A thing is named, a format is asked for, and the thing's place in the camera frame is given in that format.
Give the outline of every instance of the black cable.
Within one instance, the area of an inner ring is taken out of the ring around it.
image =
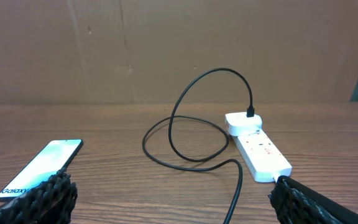
[[[230,219],[232,217],[232,214],[233,214],[233,211],[234,211],[234,208],[236,207],[236,203],[239,199],[239,196],[240,196],[240,191],[241,191],[241,185],[242,185],[242,166],[240,164],[239,161],[235,160],[235,159],[228,159],[216,166],[213,166],[213,167],[209,167],[209,168],[186,168],[186,167],[179,167],[179,166],[175,166],[175,165],[171,165],[171,164],[168,164],[166,162],[163,162],[161,160],[158,160],[156,159],[154,156],[152,156],[147,150],[146,150],[146,140],[147,140],[147,136],[150,134],[150,132],[155,128],[157,127],[159,124],[161,124],[162,122],[166,121],[169,119],[169,127],[168,127],[168,138],[169,138],[169,143],[173,149],[173,151],[175,151],[175,153],[180,156],[182,159],[185,159],[187,161],[191,161],[191,162],[205,162],[205,161],[208,161],[214,157],[216,157],[217,155],[219,155],[220,153],[222,153],[226,148],[227,146],[229,145],[229,136],[227,135],[227,133],[221,128],[219,127],[217,124],[214,124],[210,121],[207,121],[207,120],[204,120],[204,119],[201,119],[201,118],[194,118],[194,117],[191,117],[191,116],[182,116],[182,115],[175,115],[176,113],[176,110],[178,109],[178,106],[181,102],[181,100],[183,99],[183,97],[185,96],[185,94],[187,93],[187,91],[201,78],[203,78],[204,76],[210,74],[210,73],[213,73],[213,72],[217,72],[217,71],[227,71],[227,72],[231,72],[231,73],[234,73],[235,75],[237,75],[238,77],[241,78],[241,80],[246,84],[247,88],[248,88],[248,92],[249,92],[249,102],[250,102],[250,105],[247,109],[247,117],[253,117],[254,116],[254,107],[252,106],[252,92],[251,92],[251,89],[249,87],[249,84],[247,82],[247,80],[245,80],[245,78],[238,72],[230,69],[230,68],[215,68],[215,69],[212,69],[204,74],[201,74],[199,77],[197,77],[196,79],[194,79],[188,86],[187,88],[185,89],[185,91],[183,91],[183,93],[180,95],[175,107],[173,108],[173,111],[172,111],[172,114],[171,114],[171,117],[169,118],[165,118],[161,121],[159,121],[157,124],[153,125],[145,134],[145,136],[143,137],[143,140],[142,140],[142,147],[143,147],[143,151],[144,153],[150,158],[152,159],[153,161],[155,161],[156,163],[158,164],[161,164],[163,166],[166,166],[166,167],[169,167],[169,168],[173,168],[173,169],[177,169],[177,170],[183,170],[183,171],[192,171],[192,172],[205,172],[205,171],[211,171],[211,170],[215,170],[221,166],[224,166],[226,165],[227,163],[229,162],[234,162],[235,164],[237,164],[238,168],[239,168],[239,180],[237,182],[237,187],[236,187],[236,191],[234,192],[234,196],[233,196],[233,199],[231,201],[231,204],[230,204],[230,208],[229,210],[227,211],[227,214],[226,214],[226,217],[224,219],[224,222],[223,224],[228,224],[230,222]],[[218,152],[208,156],[207,158],[204,158],[204,159],[190,159],[190,158],[187,158],[186,156],[180,154],[180,152],[175,148],[175,146],[173,145],[173,141],[172,141],[172,123],[173,123],[173,119],[174,118],[188,118],[188,119],[195,119],[197,121],[202,121],[202,122],[205,122],[207,124],[210,124],[212,126],[214,126],[215,128],[217,128],[218,130],[220,130],[220,132],[222,132],[224,134],[224,137],[226,138],[226,143],[225,145],[222,147],[221,150],[219,150]]]

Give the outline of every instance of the cardboard wall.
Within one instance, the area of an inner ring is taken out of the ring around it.
[[[0,103],[173,103],[229,67],[256,103],[348,101],[358,1],[0,0]],[[247,101],[231,75],[185,101]]]

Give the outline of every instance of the wooden table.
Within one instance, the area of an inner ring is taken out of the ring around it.
[[[82,138],[68,168],[79,196],[72,223],[222,223],[237,183],[237,167],[208,173],[160,166],[142,151],[151,125],[173,105],[0,106],[0,190],[53,139]],[[256,105],[264,130],[293,165],[292,177],[358,213],[358,103]],[[183,104],[178,114],[224,126],[224,114],[243,104]],[[185,155],[201,158],[224,136],[194,121],[174,124],[173,140]],[[195,166],[169,147],[167,127],[147,147],[157,158]],[[231,223],[278,223],[267,195],[274,184],[253,181],[233,142],[209,167],[228,158],[244,165],[244,183]]]

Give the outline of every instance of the white charger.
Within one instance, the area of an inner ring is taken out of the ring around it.
[[[291,164],[263,132],[259,115],[248,118],[240,112],[225,117],[226,129],[256,182],[277,182],[279,176],[291,174]]]

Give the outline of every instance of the smartphone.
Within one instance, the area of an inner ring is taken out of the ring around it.
[[[53,140],[32,159],[0,192],[0,202],[7,202],[33,189],[67,167],[83,145],[81,139]]]

